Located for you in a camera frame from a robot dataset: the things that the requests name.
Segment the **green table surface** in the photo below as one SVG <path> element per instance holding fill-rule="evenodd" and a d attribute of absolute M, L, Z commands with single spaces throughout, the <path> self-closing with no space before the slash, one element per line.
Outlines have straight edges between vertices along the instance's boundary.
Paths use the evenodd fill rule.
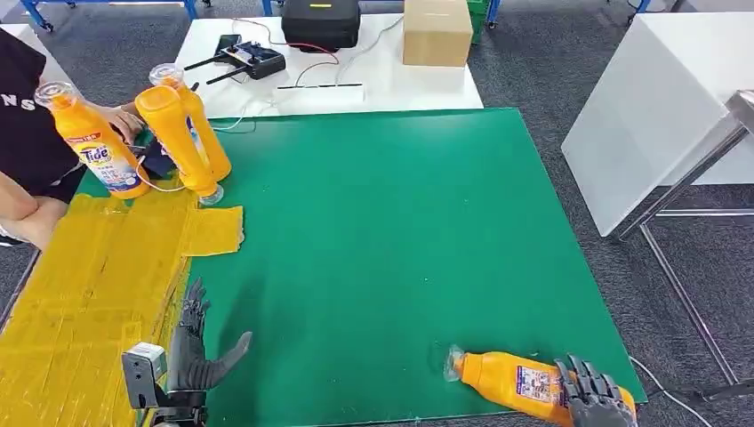
<path fill-rule="evenodd" d="M 452 343 L 572 352 L 646 401 L 517 110 L 256 122 L 219 133 L 245 241 L 191 269 L 213 303 L 208 356 L 254 332 L 210 393 L 212 425 L 505 411 L 444 381 Z M 105 195 L 91 175 L 80 190 Z"/>

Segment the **green crate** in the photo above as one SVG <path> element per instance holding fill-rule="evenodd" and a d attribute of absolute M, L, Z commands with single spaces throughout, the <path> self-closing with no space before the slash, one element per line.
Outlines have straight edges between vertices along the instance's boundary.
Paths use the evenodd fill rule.
<path fill-rule="evenodd" d="M 470 14 L 486 15 L 487 9 L 490 7 L 490 0 L 466 0 L 466 5 L 469 7 Z"/>
<path fill-rule="evenodd" d="M 479 37 L 482 35 L 482 29 L 485 27 L 487 19 L 487 9 L 490 7 L 490 0 L 466 0 L 471 17 L 471 27 L 474 28 L 474 35 L 471 37 L 471 43 L 479 43 Z"/>
<path fill-rule="evenodd" d="M 487 12 L 481 14 L 471 14 L 471 27 L 474 29 L 474 35 L 471 36 L 471 43 L 479 43 L 479 38 L 482 36 L 482 30 L 485 28 L 485 22 L 487 20 Z"/>

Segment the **tide bottle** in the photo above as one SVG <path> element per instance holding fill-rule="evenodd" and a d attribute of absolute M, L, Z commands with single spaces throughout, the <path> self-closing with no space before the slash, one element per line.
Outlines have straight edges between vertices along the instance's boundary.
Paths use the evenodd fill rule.
<path fill-rule="evenodd" d="M 187 125 L 202 159 L 209 163 L 213 178 L 223 180 L 230 173 L 230 160 L 220 145 L 205 114 L 205 105 L 199 95 L 183 82 L 183 70 L 175 64 L 160 64 L 149 72 L 149 81 L 170 86 L 180 96 L 180 103 L 187 113 Z"/>
<path fill-rule="evenodd" d="M 561 390 L 560 371 L 552 365 L 500 351 L 467 353 L 453 346 L 445 362 L 445 379 L 461 380 L 499 405 L 563 427 L 574 425 Z M 633 397 L 622 387 L 618 390 L 636 419 Z"/>
<path fill-rule="evenodd" d="M 178 167 L 183 185 L 198 194 L 202 205 L 219 202 L 222 187 L 195 145 L 187 125 L 188 112 L 183 108 L 178 92 L 171 86 L 158 85 L 140 93 L 134 103 Z"/>
<path fill-rule="evenodd" d="M 45 83 L 36 89 L 34 98 L 50 110 L 60 136 L 110 194 L 135 198 L 149 191 L 149 186 L 141 179 L 147 173 L 136 157 L 110 123 L 88 106 L 71 84 Z"/>

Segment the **cardboard box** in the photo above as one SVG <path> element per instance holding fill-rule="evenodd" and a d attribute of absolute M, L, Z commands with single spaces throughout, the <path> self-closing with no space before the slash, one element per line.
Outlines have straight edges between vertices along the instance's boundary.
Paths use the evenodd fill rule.
<path fill-rule="evenodd" d="M 473 32 L 466 0 L 405 0 L 403 63 L 463 67 Z"/>

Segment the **tide logo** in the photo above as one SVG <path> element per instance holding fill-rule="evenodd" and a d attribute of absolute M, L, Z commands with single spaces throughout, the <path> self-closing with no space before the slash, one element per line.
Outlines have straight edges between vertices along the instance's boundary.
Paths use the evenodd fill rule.
<path fill-rule="evenodd" d="M 105 145 L 85 147 L 79 150 L 85 163 L 89 165 L 104 165 L 113 159 L 110 150 Z"/>

